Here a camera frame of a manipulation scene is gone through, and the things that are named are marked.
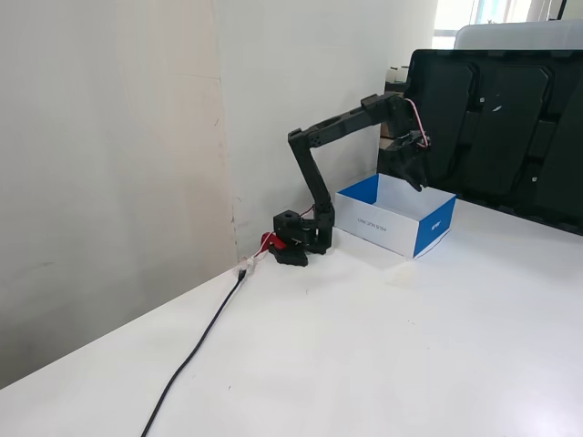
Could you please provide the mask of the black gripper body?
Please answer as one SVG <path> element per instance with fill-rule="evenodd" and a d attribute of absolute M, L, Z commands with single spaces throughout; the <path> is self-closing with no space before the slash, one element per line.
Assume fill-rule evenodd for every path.
<path fill-rule="evenodd" d="M 378 153 L 379 173 L 407 181 L 407 175 L 416 173 L 419 158 L 424 158 L 426 165 L 431 142 L 421 131 L 390 136 L 387 140 L 388 144 L 381 147 Z"/>

